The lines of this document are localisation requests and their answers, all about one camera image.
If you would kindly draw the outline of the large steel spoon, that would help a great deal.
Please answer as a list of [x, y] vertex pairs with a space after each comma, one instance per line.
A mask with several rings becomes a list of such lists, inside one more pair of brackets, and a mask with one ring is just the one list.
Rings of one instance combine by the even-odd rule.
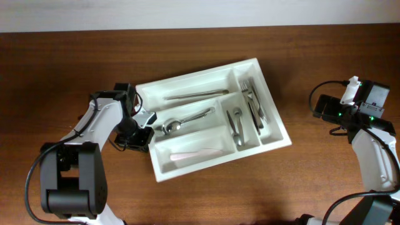
[[161, 131], [164, 135], [170, 135], [171, 133], [180, 130], [184, 124], [197, 119], [204, 118], [208, 114], [214, 112], [215, 112], [215, 107], [209, 107], [184, 119], [173, 119], [173, 118], [168, 119], [162, 125], [156, 127], [155, 130]]

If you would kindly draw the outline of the pink plastic knife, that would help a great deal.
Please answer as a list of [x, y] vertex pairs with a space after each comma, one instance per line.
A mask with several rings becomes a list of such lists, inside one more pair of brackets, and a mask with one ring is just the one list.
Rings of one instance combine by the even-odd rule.
[[212, 155], [219, 155], [222, 151], [219, 149], [212, 149], [212, 148], [203, 148], [196, 152], [184, 152], [184, 153], [173, 153], [170, 154], [169, 158], [172, 161], [180, 161], [195, 157], [203, 157], [203, 156], [212, 156]]

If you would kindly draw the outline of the steel fork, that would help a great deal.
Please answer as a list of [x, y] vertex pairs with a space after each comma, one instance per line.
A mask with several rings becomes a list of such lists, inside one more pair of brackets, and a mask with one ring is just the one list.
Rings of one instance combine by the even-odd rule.
[[247, 103], [249, 105], [250, 111], [252, 113], [253, 119], [254, 119], [254, 125], [257, 131], [257, 134], [260, 136], [261, 135], [261, 129], [263, 128], [263, 124], [261, 122], [261, 118], [258, 114], [257, 107], [254, 103], [253, 100], [253, 92], [249, 88], [249, 81], [248, 80], [242, 80], [241, 81], [241, 89], [242, 93], [244, 96], [247, 98]]
[[249, 81], [253, 96], [254, 96], [254, 98], [255, 98], [255, 100], [257, 102], [257, 105], [258, 105], [258, 114], [266, 124], [269, 124], [271, 122], [271, 120], [270, 120], [269, 116], [266, 114], [263, 105], [261, 104], [261, 101], [260, 101], [260, 98], [259, 98], [259, 94], [258, 94], [258, 91], [257, 91], [255, 83], [254, 83], [254, 79], [253, 78], [249, 78], [248, 81]]
[[255, 122], [255, 127], [257, 129], [257, 131], [260, 133], [260, 129], [264, 128], [264, 125], [262, 124], [261, 121], [261, 117], [258, 114], [258, 108], [256, 107], [255, 103], [254, 103], [254, 99], [253, 99], [253, 93], [251, 91], [251, 87], [249, 84], [248, 80], [244, 80], [242, 82], [242, 91], [245, 93], [245, 95], [248, 98], [248, 102], [249, 102], [249, 106], [251, 108], [251, 112], [254, 116], [254, 122]]

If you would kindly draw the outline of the white plastic cutlery tray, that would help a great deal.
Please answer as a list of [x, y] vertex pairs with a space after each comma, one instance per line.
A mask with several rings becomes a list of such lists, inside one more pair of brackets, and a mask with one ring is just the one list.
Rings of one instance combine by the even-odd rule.
[[[271, 120], [266, 124], [261, 119], [264, 128], [261, 129], [260, 136], [257, 134], [247, 98], [241, 89], [241, 81], [249, 78], [254, 79], [261, 104]], [[168, 96], [218, 89], [227, 89], [229, 94], [164, 99]], [[143, 108], [154, 111], [157, 115], [157, 120], [151, 125], [154, 137], [150, 143], [151, 161], [157, 182], [292, 144], [256, 58], [139, 84], [136, 90], [144, 101]], [[210, 107], [215, 107], [214, 113], [188, 122], [170, 135], [155, 130], [168, 119], [184, 119]], [[240, 108], [242, 111], [245, 145], [240, 147], [237, 147], [232, 139], [233, 132], [226, 114], [226, 111], [229, 111], [237, 130], [234, 108]], [[190, 153], [203, 148], [219, 149], [222, 153], [180, 161], [172, 161], [169, 158], [173, 153]]]

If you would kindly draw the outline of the small steel teaspoon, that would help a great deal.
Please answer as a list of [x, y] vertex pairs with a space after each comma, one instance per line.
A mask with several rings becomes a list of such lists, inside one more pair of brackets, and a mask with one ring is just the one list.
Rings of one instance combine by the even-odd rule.
[[230, 125], [231, 130], [232, 130], [232, 139], [233, 139], [235, 145], [237, 147], [243, 146], [244, 143], [241, 140], [240, 134], [236, 131], [236, 127], [235, 127], [234, 121], [233, 121], [229, 111], [226, 111], [226, 114], [227, 114], [227, 118], [228, 118], [228, 121], [229, 121], [229, 125]]
[[236, 107], [233, 109], [233, 113], [236, 117], [236, 125], [237, 125], [237, 133], [235, 134], [236, 139], [237, 139], [237, 145], [238, 146], [244, 146], [245, 142], [244, 142], [244, 131], [243, 131], [243, 125], [241, 122], [241, 116], [242, 111], [239, 107]]

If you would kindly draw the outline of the steel kitchen tongs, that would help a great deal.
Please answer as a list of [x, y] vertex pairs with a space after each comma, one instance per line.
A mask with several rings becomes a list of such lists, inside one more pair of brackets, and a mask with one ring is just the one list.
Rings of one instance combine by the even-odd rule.
[[208, 95], [215, 95], [215, 94], [229, 94], [229, 91], [227, 89], [218, 89], [218, 90], [213, 90], [213, 91], [206, 91], [206, 92], [198, 92], [198, 93], [193, 93], [193, 94], [184, 94], [184, 95], [179, 95], [179, 96], [168, 96], [164, 97], [165, 100], [174, 100], [174, 99], [185, 99], [185, 98], [195, 98], [199, 96], [208, 96]]

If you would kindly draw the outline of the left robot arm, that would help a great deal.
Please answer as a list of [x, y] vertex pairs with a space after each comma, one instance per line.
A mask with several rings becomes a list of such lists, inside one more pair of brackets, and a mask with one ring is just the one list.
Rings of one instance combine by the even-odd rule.
[[154, 135], [133, 119], [135, 88], [117, 83], [91, 95], [75, 128], [59, 142], [41, 148], [41, 207], [65, 224], [124, 224], [107, 205], [108, 185], [101, 150], [112, 132], [114, 144], [146, 153]]

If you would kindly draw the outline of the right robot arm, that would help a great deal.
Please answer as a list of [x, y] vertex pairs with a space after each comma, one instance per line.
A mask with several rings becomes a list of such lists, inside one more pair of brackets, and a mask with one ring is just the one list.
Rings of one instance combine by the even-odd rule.
[[340, 224], [399, 224], [399, 159], [396, 132], [391, 122], [382, 119], [390, 88], [354, 76], [340, 82], [346, 87], [342, 98], [320, 95], [310, 105], [315, 118], [336, 124], [332, 136], [346, 136], [356, 154], [365, 190], [338, 199], [319, 219], [303, 214], [296, 224], [332, 224], [331, 213], [341, 203], [359, 198]]

